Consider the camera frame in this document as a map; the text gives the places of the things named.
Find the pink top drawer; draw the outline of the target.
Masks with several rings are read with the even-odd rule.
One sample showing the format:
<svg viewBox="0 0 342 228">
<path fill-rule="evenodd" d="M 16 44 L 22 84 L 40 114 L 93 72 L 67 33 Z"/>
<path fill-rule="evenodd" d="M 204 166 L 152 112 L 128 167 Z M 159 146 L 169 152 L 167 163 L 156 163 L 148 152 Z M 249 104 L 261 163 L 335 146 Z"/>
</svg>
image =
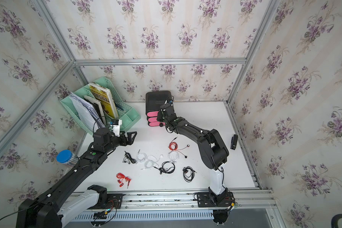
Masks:
<svg viewBox="0 0 342 228">
<path fill-rule="evenodd" d="M 150 112 L 147 112 L 147 117 L 157 117 L 159 114 L 159 110 L 157 111 L 150 111 Z"/>
</svg>

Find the black pink drawer cabinet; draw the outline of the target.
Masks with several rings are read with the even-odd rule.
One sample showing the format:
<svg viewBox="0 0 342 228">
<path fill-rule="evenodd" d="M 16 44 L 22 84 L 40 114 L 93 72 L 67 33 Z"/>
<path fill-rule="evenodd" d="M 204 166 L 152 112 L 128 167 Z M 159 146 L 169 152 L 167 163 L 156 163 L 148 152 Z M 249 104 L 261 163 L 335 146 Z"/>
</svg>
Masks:
<svg viewBox="0 0 342 228">
<path fill-rule="evenodd" d="M 145 113 L 150 111 L 160 110 L 161 106 L 165 104 L 167 99 L 171 99 L 173 96 L 170 91 L 162 90 L 146 93 L 145 97 Z M 164 123 L 157 121 L 156 117 L 147 117 L 148 125 L 150 127 L 163 127 Z"/>
</svg>

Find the red earphones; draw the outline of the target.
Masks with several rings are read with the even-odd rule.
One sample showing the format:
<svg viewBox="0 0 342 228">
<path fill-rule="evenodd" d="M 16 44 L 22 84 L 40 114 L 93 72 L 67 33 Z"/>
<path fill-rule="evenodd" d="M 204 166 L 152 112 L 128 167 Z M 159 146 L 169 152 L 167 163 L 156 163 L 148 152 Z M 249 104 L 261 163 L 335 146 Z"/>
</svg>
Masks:
<svg viewBox="0 0 342 228">
<path fill-rule="evenodd" d="M 123 187 L 126 186 L 127 188 L 129 188 L 130 182 L 131 182 L 131 178 L 128 176 L 125 176 L 122 173 L 118 173 L 116 175 L 117 178 L 117 182 L 119 183 L 119 187 Z"/>
<path fill-rule="evenodd" d="M 170 150 L 170 151 L 177 151 L 177 152 L 179 153 L 179 155 L 182 155 L 185 159 L 187 159 L 188 156 L 185 155 L 185 154 L 182 152 L 182 150 L 184 150 L 184 149 L 186 149 L 186 148 L 189 148 L 190 145 L 187 144 L 185 147 L 180 148 L 179 145 L 177 144 L 177 142 L 175 141 L 176 139 L 177 139 L 177 137 L 174 138 L 174 139 L 169 143 L 169 145 L 168 145 L 169 150 Z"/>
</svg>

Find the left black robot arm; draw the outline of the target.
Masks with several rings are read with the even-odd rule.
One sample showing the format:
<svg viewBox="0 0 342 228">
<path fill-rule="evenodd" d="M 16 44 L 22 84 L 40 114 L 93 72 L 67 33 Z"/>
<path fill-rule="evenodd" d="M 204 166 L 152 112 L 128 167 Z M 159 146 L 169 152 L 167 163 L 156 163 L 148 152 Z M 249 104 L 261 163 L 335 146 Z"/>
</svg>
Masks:
<svg viewBox="0 0 342 228">
<path fill-rule="evenodd" d="M 75 166 L 56 184 L 35 199 L 26 199 L 20 206 L 17 228 L 63 228 L 83 211 L 97 204 L 107 204 L 105 187 L 89 187 L 81 196 L 66 203 L 74 190 L 93 174 L 119 146 L 134 143 L 136 132 L 121 132 L 116 136 L 108 128 L 99 128 L 93 133 L 89 145 Z"/>
</svg>

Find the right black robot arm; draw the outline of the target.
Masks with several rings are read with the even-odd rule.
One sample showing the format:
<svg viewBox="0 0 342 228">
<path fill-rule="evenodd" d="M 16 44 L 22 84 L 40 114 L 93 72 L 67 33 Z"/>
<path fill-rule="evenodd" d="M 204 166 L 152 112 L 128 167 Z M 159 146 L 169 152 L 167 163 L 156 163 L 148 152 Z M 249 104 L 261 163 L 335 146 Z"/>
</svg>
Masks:
<svg viewBox="0 0 342 228">
<path fill-rule="evenodd" d="M 226 199 L 229 192 L 224 186 L 223 165 L 227 162 L 229 150 L 219 132 L 215 129 L 201 129 L 189 123 L 185 118 L 178 117 L 171 103 L 161 105 L 157 120 L 165 123 L 167 132 L 186 136 L 198 145 L 203 163 L 211 170 L 210 199 L 215 204 Z"/>
</svg>

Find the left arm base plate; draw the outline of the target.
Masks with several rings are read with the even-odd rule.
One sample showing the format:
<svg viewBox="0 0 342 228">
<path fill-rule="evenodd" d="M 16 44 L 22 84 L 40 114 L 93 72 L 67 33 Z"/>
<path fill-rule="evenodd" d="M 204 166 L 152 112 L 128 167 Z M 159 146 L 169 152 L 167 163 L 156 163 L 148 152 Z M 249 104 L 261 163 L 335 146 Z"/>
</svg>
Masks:
<svg viewBox="0 0 342 228">
<path fill-rule="evenodd" d="M 105 210 L 105 209 L 121 209 L 122 201 L 123 201 L 123 194 L 121 193 L 108 193 L 107 200 L 105 203 L 101 204 L 98 208 Z"/>
</svg>

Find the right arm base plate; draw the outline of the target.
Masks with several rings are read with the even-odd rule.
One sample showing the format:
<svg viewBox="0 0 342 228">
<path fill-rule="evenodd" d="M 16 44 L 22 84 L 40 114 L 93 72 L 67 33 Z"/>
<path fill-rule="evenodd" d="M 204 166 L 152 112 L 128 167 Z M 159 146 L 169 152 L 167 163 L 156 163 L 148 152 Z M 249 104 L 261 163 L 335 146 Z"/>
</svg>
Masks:
<svg viewBox="0 0 342 228">
<path fill-rule="evenodd" d="M 199 208 L 227 208 L 233 207 L 236 203 L 233 193 L 228 190 L 224 190 L 219 195 L 214 194 L 212 191 L 198 192 L 194 194 L 194 199 L 197 201 Z"/>
</svg>

